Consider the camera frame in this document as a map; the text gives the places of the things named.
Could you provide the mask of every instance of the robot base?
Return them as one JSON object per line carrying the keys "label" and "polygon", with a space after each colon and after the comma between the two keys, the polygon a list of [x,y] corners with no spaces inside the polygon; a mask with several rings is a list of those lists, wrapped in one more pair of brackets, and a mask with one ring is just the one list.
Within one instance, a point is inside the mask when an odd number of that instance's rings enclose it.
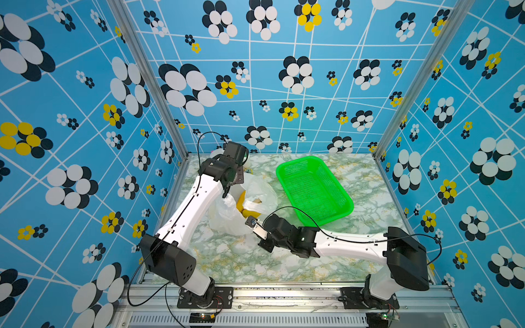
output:
{"label": "robot base", "polygon": [[[232,308],[233,287],[215,287],[212,302],[210,304],[200,304],[197,299],[192,296],[189,290],[182,290],[182,294],[178,298],[177,308],[179,309],[210,309],[214,310],[222,306],[223,309]],[[217,296],[223,299],[222,304],[217,304]]]}
{"label": "robot base", "polygon": [[370,295],[370,275],[366,276],[364,288],[342,287],[338,301],[343,302],[345,310],[380,309],[387,310],[389,304],[394,309],[399,309],[399,302],[395,294],[384,301]]}

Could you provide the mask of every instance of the plastic bag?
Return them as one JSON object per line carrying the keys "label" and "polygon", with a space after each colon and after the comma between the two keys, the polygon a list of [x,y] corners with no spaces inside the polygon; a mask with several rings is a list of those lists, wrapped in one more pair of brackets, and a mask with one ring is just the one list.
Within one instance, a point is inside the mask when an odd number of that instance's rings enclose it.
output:
{"label": "plastic bag", "polygon": [[259,176],[244,174],[244,183],[233,185],[226,198],[217,198],[208,209],[209,227],[234,236],[248,235],[252,230],[244,224],[246,218],[237,209],[237,201],[246,191],[243,208],[260,213],[265,218],[277,209],[277,195]]}

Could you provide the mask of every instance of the mounting plate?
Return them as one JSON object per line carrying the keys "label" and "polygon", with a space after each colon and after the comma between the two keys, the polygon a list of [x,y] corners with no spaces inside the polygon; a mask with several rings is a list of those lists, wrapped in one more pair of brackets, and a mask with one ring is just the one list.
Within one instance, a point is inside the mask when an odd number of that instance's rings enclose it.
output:
{"label": "mounting plate", "polygon": [[[216,299],[223,299],[222,304],[217,304]],[[223,309],[231,309],[233,301],[233,287],[215,287],[213,293],[213,301],[208,306],[199,306],[195,302],[196,300],[191,297],[191,292],[183,290],[182,294],[178,298],[177,308],[179,309],[209,309],[216,310],[222,306]]]}

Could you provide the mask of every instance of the wallpaper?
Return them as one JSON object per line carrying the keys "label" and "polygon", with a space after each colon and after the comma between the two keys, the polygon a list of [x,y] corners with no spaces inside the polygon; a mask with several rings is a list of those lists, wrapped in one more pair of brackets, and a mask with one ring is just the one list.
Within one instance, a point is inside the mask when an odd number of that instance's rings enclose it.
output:
{"label": "wallpaper", "polygon": [[1,8],[0,327],[105,327],[181,158],[104,0]]}
{"label": "wallpaper", "polygon": [[127,0],[190,152],[374,152],[455,0]]}
{"label": "wallpaper", "polygon": [[523,24],[523,1],[477,0],[380,156],[470,327],[525,326]]}

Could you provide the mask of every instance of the green marble surface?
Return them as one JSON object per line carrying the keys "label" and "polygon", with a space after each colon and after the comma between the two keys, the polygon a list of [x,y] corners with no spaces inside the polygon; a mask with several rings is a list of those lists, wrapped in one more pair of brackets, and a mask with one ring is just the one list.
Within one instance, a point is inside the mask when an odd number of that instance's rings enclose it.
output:
{"label": "green marble surface", "polygon": [[[308,154],[250,154],[249,168],[262,176],[277,193],[278,207],[290,205],[275,174],[275,168],[284,162]],[[402,218],[382,180],[371,154],[313,154],[324,160],[332,173],[354,201],[354,211],[323,228],[353,234],[387,231],[388,226],[404,228]],[[198,161],[189,158],[190,165],[178,202],[186,196],[195,181]],[[291,208],[278,214],[296,226],[302,225]],[[290,251],[275,248],[272,253],[263,250],[255,234],[231,236],[212,230],[208,214],[203,217],[193,235],[188,252],[197,259],[197,267],[219,283],[272,281],[362,281],[380,265],[365,260],[329,256],[301,259]],[[160,277],[154,282],[165,281]]]}

